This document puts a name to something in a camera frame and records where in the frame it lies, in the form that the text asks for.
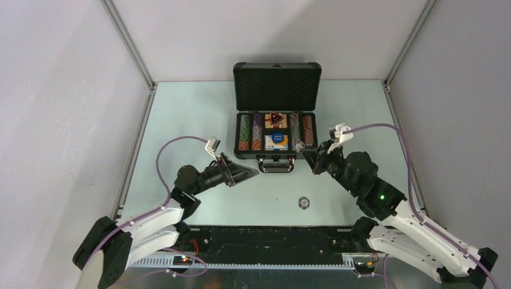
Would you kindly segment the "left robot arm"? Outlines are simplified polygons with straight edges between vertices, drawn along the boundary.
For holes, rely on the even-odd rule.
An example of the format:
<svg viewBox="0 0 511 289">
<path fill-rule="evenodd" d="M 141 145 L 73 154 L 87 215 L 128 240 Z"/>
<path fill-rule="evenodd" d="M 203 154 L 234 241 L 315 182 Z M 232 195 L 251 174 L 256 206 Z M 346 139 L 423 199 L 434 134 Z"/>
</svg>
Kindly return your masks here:
<svg viewBox="0 0 511 289">
<path fill-rule="evenodd" d="M 258 174 L 258 170 L 237 164 L 225 154 L 216 157 L 202 172 L 192 165 L 182 166 L 162 205 L 126 221 L 101 217 L 78 247 L 72 262 L 84 270 L 92 257 L 101 252 L 102 271 L 97 287 L 108 288 L 138 260 L 165 248 L 179 251 L 188 248 L 190 226 L 185 220 L 201 203 L 197 194 L 221 184 L 234 187 Z"/>
</svg>

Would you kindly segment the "blue small blind button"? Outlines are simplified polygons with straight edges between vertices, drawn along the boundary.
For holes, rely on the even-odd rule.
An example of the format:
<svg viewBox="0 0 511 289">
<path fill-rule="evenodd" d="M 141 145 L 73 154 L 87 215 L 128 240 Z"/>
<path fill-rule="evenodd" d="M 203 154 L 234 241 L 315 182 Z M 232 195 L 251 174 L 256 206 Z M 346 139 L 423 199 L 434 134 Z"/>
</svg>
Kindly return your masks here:
<svg viewBox="0 0 511 289">
<path fill-rule="evenodd" d="M 271 135 L 272 141 L 274 143 L 282 143 L 284 142 L 284 135 L 280 132 L 276 132 Z"/>
</svg>

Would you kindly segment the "black poker case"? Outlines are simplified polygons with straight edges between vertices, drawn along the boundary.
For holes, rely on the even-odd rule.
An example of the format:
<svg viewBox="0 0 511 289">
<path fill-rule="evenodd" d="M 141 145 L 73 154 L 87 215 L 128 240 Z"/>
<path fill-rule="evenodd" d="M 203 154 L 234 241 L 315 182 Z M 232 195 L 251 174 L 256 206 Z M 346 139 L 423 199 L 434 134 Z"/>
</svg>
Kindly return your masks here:
<svg viewBox="0 0 511 289">
<path fill-rule="evenodd" d="M 236 97 L 236 134 L 234 154 L 240 160 L 256 160 L 258 169 L 263 173 L 290 173 L 295 161 L 301 155 L 293 150 L 290 130 L 290 114 L 298 113 L 301 142 L 305 148 L 318 146 L 316 129 L 316 108 L 322 67 L 319 63 L 247 63 L 239 62 L 233 66 L 234 91 Z M 287 114 L 288 127 L 285 129 L 266 129 L 265 114 L 278 112 Z M 253 114 L 262 114 L 262 149 L 253 151 L 252 118 Z M 249 150 L 240 151 L 239 128 L 243 114 L 250 115 Z M 314 146 L 306 147 L 302 118 L 310 115 L 313 123 Z M 266 151 L 265 135 L 276 132 L 286 134 L 289 149 L 286 151 Z"/>
</svg>

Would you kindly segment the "red triangular dealer button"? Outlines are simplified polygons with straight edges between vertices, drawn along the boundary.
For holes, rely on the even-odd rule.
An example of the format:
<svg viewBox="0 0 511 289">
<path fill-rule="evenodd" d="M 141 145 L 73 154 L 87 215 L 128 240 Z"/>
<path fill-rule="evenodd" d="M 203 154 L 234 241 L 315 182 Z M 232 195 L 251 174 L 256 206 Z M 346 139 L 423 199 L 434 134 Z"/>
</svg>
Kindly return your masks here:
<svg viewBox="0 0 511 289">
<path fill-rule="evenodd" d="M 271 112 L 270 113 L 270 121 L 272 125 L 275 125 L 276 123 L 279 123 L 283 120 L 283 115 L 278 112 Z"/>
</svg>

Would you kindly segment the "red card deck box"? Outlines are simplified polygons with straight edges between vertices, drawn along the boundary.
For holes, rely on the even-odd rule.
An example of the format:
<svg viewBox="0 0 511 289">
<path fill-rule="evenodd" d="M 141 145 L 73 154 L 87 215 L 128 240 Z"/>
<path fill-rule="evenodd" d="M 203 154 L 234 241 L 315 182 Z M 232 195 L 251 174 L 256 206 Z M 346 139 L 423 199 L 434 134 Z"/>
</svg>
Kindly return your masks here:
<svg viewBox="0 0 511 289">
<path fill-rule="evenodd" d="M 273 112 L 265 114 L 266 129 L 285 129 L 287 127 L 287 114 Z"/>
</svg>

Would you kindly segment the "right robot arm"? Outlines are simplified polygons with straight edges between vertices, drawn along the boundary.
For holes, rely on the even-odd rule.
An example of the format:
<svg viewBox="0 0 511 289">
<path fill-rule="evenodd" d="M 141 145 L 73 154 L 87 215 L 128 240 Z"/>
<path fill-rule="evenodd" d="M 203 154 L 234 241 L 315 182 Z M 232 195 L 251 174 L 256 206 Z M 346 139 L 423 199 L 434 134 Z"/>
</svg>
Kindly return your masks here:
<svg viewBox="0 0 511 289">
<path fill-rule="evenodd" d="M 367 152 L 344 156 L 334 141 L 301 155 L 315 175 L 328 173 L 351 196 L 364 216 L 351 230 L 352 247 L 384 252 L 422 271 L 442 288 L 483 288 L 498 255 L 455 238 L 412 207 L 408 198 L 377 175 Z"/>
</svg>

